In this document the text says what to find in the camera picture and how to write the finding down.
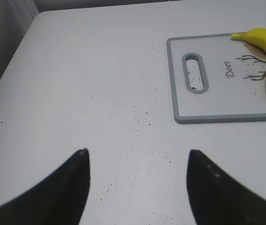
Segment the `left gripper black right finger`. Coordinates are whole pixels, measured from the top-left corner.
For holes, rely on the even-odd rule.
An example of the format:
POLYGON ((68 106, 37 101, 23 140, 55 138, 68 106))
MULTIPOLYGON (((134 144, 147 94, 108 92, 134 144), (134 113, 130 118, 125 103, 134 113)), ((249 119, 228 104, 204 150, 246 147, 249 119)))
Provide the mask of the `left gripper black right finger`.
POLYGON ((189 152, 186 188, 198 225, 266 225, 266 200, 200 150, 189 152))

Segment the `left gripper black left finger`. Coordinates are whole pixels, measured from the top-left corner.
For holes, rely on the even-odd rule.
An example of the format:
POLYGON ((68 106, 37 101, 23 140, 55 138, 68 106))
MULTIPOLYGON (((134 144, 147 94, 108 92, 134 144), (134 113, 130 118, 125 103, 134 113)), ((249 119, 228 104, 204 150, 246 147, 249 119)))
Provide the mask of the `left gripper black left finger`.
POLYGON ((77 225, 90 190, 89 151, 76 151, 37 185, 0 206, 0 225, 77 225))

